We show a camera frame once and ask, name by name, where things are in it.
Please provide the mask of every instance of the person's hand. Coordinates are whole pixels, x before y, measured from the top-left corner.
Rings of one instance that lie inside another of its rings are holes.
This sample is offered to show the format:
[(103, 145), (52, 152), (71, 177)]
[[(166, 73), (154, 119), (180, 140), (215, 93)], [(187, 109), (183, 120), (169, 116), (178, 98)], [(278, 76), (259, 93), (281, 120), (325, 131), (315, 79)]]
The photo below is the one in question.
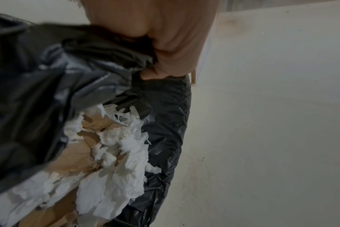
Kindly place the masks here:
[(92, 24), (152, 39), (158, 62), (143, 79), (183, 76), (197, 65), (219, 0), (83, 0)]

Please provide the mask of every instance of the human hand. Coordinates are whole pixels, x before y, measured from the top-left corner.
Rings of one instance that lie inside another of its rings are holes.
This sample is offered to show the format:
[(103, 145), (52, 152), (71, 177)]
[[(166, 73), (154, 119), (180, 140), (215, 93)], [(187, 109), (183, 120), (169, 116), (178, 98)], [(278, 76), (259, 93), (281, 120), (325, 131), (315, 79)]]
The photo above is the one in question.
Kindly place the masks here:
[(152, 39), (157, 62), (144, 80), (183, 76), (196, 68), (219, 0), (83, 0), (92, 24)]

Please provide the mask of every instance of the floor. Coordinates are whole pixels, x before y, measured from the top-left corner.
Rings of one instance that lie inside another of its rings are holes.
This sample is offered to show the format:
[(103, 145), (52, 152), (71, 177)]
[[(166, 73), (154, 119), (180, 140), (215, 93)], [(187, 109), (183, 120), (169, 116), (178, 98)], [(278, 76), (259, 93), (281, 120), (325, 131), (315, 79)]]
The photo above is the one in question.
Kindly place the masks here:
[(340, 227), (340, 1), (229, 13), (152, 227)]

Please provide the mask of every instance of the wrinkled black plastic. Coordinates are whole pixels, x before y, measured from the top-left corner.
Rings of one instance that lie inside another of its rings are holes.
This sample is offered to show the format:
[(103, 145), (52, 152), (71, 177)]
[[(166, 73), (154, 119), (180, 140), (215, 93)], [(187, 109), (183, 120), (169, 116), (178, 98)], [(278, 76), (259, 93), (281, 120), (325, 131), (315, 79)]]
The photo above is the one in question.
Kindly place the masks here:
[(111, 103), (119, 108), (135, 106), (148, 132), (149, 163), (161, 174), (146, 173), (145, 193), (127, 205), (108, 227), (148, 227), (156, 217), (173, 179), (181, 154), (191, 104), (189, 77), (142, 81), (133, 78), (132, 88)]
[(134, 105), (152, 143), (149, 162), (162, 173), (146, 173), (145, 193), (106, 226), (148, 227), (181, 154), (189, 78), (141, 80), (136, 72), (152, 64), (147, 40), (124, 43), (98, 27), (29, 27), (8, 16), (0, 17), (0, 28), (0, 192), (60, 153), (67, 142), (62, 127), (76, 111), (101, 102)]

